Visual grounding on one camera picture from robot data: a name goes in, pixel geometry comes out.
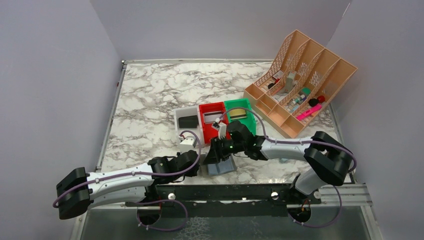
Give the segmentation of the grey card holder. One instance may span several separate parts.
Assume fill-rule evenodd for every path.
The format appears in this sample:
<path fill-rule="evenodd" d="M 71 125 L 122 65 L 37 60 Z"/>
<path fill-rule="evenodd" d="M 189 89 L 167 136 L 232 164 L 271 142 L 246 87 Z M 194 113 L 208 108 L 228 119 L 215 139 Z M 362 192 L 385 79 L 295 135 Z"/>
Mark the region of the grey card holder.
<path fill-rule="evenodd" d="M 199 175 L 201 177 L 206 178 L 220 176 L 237 170 L 237 166 L 232 155 L 230 155 L 226 160 L 214 164 L 204 164 L 205 158 L 206 154 L 202 154 L 199 160 Z"/>

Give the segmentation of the green plastic bin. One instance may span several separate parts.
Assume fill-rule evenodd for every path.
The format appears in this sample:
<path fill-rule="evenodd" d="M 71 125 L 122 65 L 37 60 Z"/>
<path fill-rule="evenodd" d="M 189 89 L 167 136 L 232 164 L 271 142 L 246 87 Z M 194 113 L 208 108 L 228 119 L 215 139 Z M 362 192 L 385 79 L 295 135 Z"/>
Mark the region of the green plastic bin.
<path fill-rule="evenodd" d="M 256 135 L 256 120 L 253 114 L 250 111 L 246 111 L 245 109 L 251 110 L 250 101 L 247 98 L 226 100 L 223 102 L 225 109 L 228 111 L 227 117 L 228 121 L 231 123 L 233 121 L 240 121 L 244 124 L 249 131 Z"/>

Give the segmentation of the red plastic bin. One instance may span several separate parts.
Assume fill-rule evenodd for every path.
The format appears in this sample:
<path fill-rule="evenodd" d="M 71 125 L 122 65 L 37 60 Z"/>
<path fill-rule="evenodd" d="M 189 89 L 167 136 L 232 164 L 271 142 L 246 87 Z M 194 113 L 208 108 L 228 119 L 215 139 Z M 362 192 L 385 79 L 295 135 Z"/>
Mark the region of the red plastic bin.
<path fill-rule="evenodd" d="M 213 127 L 213 124 L 226 111 L 225 104 L 222 101 L 200 104 L 198 110 L 203 140 L 205 145 L 209 145 L 211 139 L 217 137 L 219 134 L 218 130 Z"/>

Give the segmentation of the black card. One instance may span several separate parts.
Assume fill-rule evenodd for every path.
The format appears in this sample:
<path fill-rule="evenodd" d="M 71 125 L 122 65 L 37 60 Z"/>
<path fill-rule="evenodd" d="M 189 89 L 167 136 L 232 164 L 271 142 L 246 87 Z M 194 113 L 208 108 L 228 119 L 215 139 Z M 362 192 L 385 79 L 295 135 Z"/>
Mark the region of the black card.
<path fill-rule="evenodd" d="M 196 129 L 199 126 L 199 119 L 197 115 L 182 116 L 177 119 L 177 123 L 180 129 Z"/>

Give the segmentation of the white plastic bin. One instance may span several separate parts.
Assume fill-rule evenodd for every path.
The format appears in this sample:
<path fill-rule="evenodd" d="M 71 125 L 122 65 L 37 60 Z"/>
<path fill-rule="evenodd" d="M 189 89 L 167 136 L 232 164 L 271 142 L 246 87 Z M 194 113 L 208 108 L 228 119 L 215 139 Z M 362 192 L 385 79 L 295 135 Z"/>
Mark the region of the white plastic bin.
<path fill-rule="evenodd" d="M 189 130 L 199 137 L 199 141 L 202 146 L 205 144 L 201 118 L 199 116 L 199 107 L 197 105 L 175 108 L 173 110 L 173 115 L 177 139 L 182 131 Z"/>

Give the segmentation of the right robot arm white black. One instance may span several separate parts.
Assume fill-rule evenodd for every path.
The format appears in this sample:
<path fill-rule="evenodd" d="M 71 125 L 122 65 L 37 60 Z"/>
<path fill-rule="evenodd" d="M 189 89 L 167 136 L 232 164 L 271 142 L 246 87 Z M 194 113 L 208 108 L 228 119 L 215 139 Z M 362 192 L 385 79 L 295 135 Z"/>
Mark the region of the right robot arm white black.
<path fill-rule="evenodd" d="M 256 161 L 306 162 L 310 169 L 296 176 L 288 193 L 291 198 L 305 199 L 325 185 L 341 186 L 355 166 L 352 152 L 323 131 L 306 138 L 271 139 L 266 135 L 254 135 L 238 120 L 229 123 L 226 131 L 230 138 L 218 136 L 210 140 L 204 165 L 219 164 L 241 152 Z"/>

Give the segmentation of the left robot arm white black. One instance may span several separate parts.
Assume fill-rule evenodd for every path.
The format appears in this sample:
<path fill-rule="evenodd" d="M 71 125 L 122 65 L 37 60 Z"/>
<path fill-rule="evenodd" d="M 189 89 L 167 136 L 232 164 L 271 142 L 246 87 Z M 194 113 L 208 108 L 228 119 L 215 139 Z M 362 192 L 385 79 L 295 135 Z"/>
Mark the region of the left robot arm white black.
<path fill-rule="evenodd" d="M 196 176 L 199 161 L 199 154 L 189 150 L 111 172 L 86 172 L 84 167 L 78 167 L 56 185 L 57 198 L 52 206 L 58 209 L 61 220 L 67 220 L 102 205 L 138 203 L 154 194 L 157 185 Z"/>

